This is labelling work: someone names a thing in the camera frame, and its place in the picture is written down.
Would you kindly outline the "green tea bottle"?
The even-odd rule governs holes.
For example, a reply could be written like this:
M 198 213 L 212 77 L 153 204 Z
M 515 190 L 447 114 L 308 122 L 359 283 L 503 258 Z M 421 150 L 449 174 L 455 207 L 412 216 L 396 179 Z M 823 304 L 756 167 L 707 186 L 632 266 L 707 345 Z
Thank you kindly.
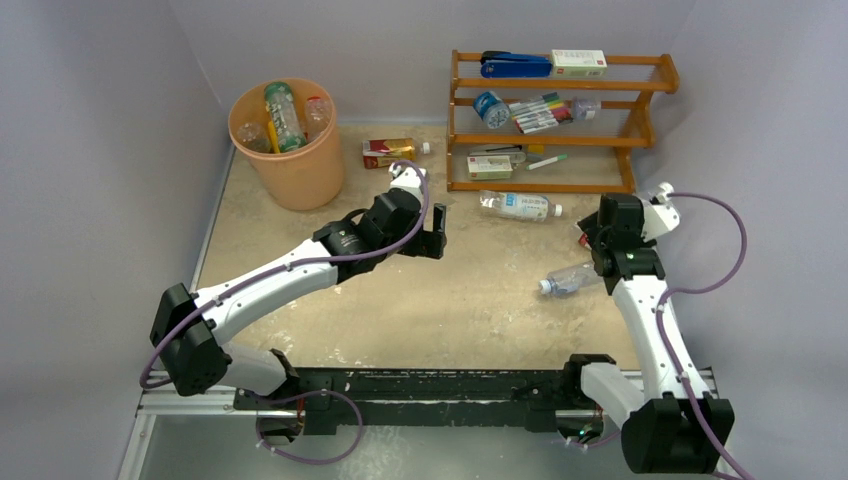
M 288 153 L 306 146 L 307 139 L 300 125 L 290 85 L 281 81 L 271 82 L 265 86 L 263 95 L 279 151 Z

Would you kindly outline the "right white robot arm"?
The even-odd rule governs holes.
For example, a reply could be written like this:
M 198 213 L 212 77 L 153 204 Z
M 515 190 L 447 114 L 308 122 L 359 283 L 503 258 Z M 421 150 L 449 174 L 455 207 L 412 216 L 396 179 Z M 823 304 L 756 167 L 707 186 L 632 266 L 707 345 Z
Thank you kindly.
M 576 407 L 593 401 L 620 431 L 623 456 L 639 474 L 712 474 L 735 421 L 692 364 L 679 332 L 666 272 L 655 249 L 680 214 L 667 194 L 651 200 L 608 193 L 578 225 L 587 235 L 595 272 L 633 341 L 642 384 L 607 355 L 574 354 L 561 381 Z

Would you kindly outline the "red white label bottle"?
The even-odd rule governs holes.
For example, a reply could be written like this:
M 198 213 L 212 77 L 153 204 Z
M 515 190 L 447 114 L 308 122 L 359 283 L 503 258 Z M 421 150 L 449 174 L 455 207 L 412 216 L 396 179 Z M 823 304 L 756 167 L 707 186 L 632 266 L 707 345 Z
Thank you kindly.
M 589 235 L 586 233 L 583 227 L 579 224 L 575 224 L 575 227 L 579 231 L 578 244 L 588 250 L 592 249 L 591 242 L 589 240 Z

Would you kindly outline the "clear bottle dark green label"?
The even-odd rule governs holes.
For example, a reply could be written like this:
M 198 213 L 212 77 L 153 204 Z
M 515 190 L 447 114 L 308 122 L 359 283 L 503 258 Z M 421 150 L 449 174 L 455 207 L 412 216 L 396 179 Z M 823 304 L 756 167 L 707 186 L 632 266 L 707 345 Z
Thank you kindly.
M 236 139 L 250 151 L 262 154 L 272 152 L 267 128 L 257 122 L 247 122 L 236 130 Z

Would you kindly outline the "crushed clear bottle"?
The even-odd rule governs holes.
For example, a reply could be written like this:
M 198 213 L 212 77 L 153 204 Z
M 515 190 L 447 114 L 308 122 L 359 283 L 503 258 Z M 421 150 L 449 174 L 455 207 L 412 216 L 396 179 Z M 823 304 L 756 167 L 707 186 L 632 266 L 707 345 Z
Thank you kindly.
M 564 297 L 602 281 L 603 278 L 596 273 L 594 265 L 586 262 L 551 271 L 538 284 L 542 295 Z

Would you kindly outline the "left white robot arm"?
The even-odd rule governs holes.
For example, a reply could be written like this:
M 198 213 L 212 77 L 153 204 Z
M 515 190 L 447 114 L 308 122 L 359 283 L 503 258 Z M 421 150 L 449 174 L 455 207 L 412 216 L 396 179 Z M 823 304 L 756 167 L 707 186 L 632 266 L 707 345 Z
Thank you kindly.
M 422 228 L 424 200 L 400 188 L 377 195 L 315 231 L 289 253 L 222 284 L 194 293 L 178 283 L 160 299 L 150 332 L 154 356 L 183 397 L 216 385 L 246 388 L 272 408 L 297 399 L 296 373 L 277 351 L 252 350 L 233 338 L 265 315 L 318 290 L 371 272 L 394 253 L 439 259 L 447 244 L 447 208 L 433 207 Z

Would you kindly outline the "yellow honey pomelo bottle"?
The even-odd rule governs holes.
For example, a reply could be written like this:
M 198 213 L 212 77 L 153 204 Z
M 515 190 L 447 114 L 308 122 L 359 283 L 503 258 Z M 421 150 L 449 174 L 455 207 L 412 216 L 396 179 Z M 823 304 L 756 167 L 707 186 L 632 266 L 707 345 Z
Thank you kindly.
M 267 132 L 270 142 L 270 152 L 273 154 L 279 154 L 280 150 L 278 145 L 278 137 L 276 134 L 274 123 L 271 120 L 269 120 L 267 123 Z

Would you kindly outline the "clear bottle blue label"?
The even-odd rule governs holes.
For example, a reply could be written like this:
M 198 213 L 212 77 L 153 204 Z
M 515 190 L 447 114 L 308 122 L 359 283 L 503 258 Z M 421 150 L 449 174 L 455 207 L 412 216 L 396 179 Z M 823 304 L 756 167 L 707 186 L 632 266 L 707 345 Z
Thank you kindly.
M 304 113 L 306 137 L 309 141 L 314 141 L 328 127 L 332 107 L 325 97 L 311 96 L 305 102 Z

